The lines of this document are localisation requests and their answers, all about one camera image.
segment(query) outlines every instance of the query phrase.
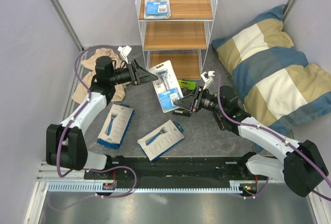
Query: pillow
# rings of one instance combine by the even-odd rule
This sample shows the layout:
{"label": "pillow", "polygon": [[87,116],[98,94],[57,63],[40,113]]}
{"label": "pillow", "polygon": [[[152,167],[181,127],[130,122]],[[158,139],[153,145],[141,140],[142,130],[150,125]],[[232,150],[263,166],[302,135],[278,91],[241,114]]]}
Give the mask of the pillow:
{"label": "pillow", "polygon": [[331,75],[308,64],[282,31],[282,19],[283,5],[212,45],[232,75],[246,111],[285,134],[331,112]]}

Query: beige stripe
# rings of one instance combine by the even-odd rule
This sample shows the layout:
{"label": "beige stripe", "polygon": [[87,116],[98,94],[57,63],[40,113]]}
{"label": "beige stripe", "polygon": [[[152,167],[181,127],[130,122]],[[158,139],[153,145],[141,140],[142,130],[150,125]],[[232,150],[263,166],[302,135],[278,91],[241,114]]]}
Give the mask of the beige stripe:
{"label": "beige stripe", "polygon": [[283,22],[276,19],[267,19],[258,23],[259,29],[263,33],[264,42],[268,47],[287,47],[294,46],[291,38],[287,33],[282,32]]}
{"label": "beige stripe", "polygon": [[331,91],[331,74],[314,63],[307,67],[291,65],[286,70],[307,102]]}
{"label": "beige stripe", "polygon": [[242,62],[240,53],[233,39],[228,40],[217,49],[219,60],[232,75],[232,71]]}
{"label": "beige stripe", "polygon": [[267,103],[255,85],[245,97],[244,104],[247,112],[263,125],[270,126],[277,120],[268,109]]}

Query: wooden shelf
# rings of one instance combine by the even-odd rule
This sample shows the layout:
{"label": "wooden shelf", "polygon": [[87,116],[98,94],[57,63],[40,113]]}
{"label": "wooden shelf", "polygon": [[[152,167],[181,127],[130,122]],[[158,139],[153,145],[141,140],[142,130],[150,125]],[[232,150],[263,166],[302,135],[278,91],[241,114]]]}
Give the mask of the wooden shelf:
{"label": "wooden shelf", "polygon": [[171,61],[177,79],[199,80],[200,67],[197,53],[152,53],[149,66]]}
{"label": "wooden shelf", "polygon": [[[210,0],[170,0],[170,10],[169,20],[213,20]],[[139,20],[144,20],[144,11],[145,0],[141,0]]]}
{"label": "wooden shelf", "polygon": [[207,49],[202,21],[148,22],[144,50]]}

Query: beige cloth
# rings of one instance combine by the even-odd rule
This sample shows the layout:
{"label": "beige cloth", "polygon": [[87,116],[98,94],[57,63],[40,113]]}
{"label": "beige cloth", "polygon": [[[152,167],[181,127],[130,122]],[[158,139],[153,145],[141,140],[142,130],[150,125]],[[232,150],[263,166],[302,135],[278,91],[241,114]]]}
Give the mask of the beige cloth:
{"label": "beige cloth", "polygon": [[[95,54],[90,57],[89,59],[83,60],[82,66],[84,66],[86,69],[91,70],[91,72],[89,72],[83,79],[83,82],[90,87],[91,86],[91,82],[92,82],[92,77],[96,74],[95,72],[95,65],[96,65],[96,60],[97,58],[101,57],[101,56],[109,56],[112,60],[116,61],[116,67],[115,69],[120,67],[120,60],[119,57],[116,53],[114,53],[113,49],[106,49],[106,48],[101,48],[101,49],[97,49]],[[115,85],[115,95],[113,97],[113,101],[122,101],[123,98],[125,97],[125,85],[119,84],[119,85]],[[75,102],[81,104],[87,94],[87,89],[80,83],[74,94],[72,95],[71,99],[74,100]]]}

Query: gray floor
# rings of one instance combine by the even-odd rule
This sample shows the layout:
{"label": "gray floor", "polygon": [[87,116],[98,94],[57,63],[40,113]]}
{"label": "gray floor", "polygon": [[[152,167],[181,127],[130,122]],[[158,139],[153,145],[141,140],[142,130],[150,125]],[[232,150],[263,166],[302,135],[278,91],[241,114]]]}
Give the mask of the gray floor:
{"label": "gray floor", "polygon": [[[91,193],[52,192],[50,204],[65,207]],[[283,185],[268,185],[255,200],[212,193],[134,193],[118,199],[91,198],[62,212],[43,210],[40,224],[314,224],[308,198]]]}
{"label": "gray floor", "polygon": [[[136,59],[144,65],[141,46],[133,47],[129,60]],[[223,85],[233,85],[230,74],[219,61],[217,54],[210,47],[204,70],[214,70],[221,74]],[[209,88],[216,92],[217,80]],[[108,155],[123,155],[125,157],[145,157],[137,140],[162,125],[169,119],[179,123],[184,129],[185,139],[164,154],[170,156],[242,156],[252,150],[252,142],[234,135],[228,131],[220,131],[211,112],[201,110],[192,117],[163,113],[151,83],[126,88],[126,97],[116,104],[128,104],[135,110],[134,117],[118,150],[104,148],[96,143],[104,121],[109,113],[111,104],[100,112],[85,134],[87,147],[90,151]]]}

